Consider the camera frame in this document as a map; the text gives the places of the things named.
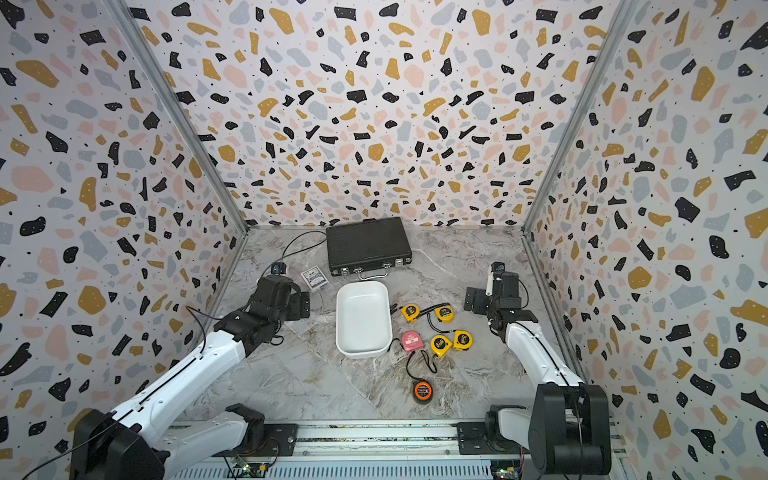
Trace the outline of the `yellow tape measure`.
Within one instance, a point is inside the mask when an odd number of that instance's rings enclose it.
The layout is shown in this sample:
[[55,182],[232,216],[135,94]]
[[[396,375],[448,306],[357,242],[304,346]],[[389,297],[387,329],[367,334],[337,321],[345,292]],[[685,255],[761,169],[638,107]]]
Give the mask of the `yellow tape measure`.
[[437,373],[436,360],[443,358],[445,354],[452,348],[452,346],[452,342],[447,337],[444,335],[436,335],[430,340],[430,353],[428,353],[426,350],[421,351],[422,358],[431,373]]
[[399,312],[408,323],[415,322],[420,314],[420,308],[415,304],[407,304],[403,307],[399,307],[397,303],[390,306],[390,313],[394,314]]
[[454,331],[453,348],[458,351],[467,351],[473,346],[472,335],[464,330]]
[[438,328],[437,325],[433,322],[432,315],[435,315],[440,323],[451,323],[454,320],[455,313],[452,306],[448,302],[429,306],[421,310],[418,317],[425,316],[430,328],[438,334],[451,333],[451,330],[442,330],[441,328]]

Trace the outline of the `white plastic storage tray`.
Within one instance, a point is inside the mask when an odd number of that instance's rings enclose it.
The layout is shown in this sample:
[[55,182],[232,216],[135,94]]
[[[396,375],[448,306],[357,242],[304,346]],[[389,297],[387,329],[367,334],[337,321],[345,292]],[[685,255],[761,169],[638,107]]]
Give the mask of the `white plastic storage tray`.
[[336,346],[347,358],[384,354],[393,339],[389,293],[378,281],[340,288],[336,297]]

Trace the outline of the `pink tape measure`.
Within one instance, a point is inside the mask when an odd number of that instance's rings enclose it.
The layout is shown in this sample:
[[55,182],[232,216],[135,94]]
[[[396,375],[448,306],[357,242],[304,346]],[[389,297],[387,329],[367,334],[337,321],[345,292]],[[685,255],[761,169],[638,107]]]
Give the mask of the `pink tape measure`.
[[394,338],[388,347],[388,351],[391,350],[393,344],[399,344],[402,350],[406,353],[422,350],[424,348],[424,342],[421,335],[416,331],[406,331],[399,338]]

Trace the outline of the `orange black tape measure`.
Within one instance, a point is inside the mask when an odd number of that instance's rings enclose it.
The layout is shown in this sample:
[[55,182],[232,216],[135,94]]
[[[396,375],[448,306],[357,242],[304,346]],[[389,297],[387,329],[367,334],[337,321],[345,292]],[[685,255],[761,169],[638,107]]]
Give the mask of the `orange black tape measure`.
[[418,377],[411,372],[410,363],[414,358],[416,351],[412,351],[406,360],[406,374],[412,381],[411,395],[419,404],[429,404],[434,397],[434,388],[425,378]]

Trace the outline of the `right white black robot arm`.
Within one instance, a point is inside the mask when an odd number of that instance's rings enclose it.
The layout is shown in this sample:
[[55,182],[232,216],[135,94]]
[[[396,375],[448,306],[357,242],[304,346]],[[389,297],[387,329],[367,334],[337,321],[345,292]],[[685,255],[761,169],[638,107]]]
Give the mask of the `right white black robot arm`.
[[493,406],[487,442],[511,442],[545,475],[606,476],[612,468],[609,402],[582,380],[545,338],[523,307],[519,275],[491,264],[486,285],[466,290],[464,309],[487,319],[490,332],[514,353],[535,387],[530,407]]

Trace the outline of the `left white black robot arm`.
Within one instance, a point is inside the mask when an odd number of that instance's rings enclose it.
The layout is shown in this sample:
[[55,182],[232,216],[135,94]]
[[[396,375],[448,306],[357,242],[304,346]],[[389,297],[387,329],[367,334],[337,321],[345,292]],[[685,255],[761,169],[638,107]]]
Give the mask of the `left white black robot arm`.
[[216,321],[202,344],[142,392],[76,425],[72,479],[169,479],[222,453],[258,453],[265,417],[240,403],[177,433],[171,424],[214,381],[269,344],[281,327],[308,318],[310,295],[292,279],[267,275],[246,305]]

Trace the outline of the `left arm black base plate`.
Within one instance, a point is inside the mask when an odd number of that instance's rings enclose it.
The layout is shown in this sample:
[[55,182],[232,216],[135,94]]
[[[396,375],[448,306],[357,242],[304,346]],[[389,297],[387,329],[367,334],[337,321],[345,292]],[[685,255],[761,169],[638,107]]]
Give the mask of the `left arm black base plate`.
[[260,424],[233,450],[225,450],[215,457],[290,457],[293,455],[299,425],[295,423]]

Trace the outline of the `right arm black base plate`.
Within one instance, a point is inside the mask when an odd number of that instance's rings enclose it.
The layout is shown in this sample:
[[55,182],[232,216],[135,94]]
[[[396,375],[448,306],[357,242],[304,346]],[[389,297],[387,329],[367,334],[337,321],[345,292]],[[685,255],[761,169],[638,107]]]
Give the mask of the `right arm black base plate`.
[[529,454],[528,425],[518,421],[463,421],[456,424],[461,455]]

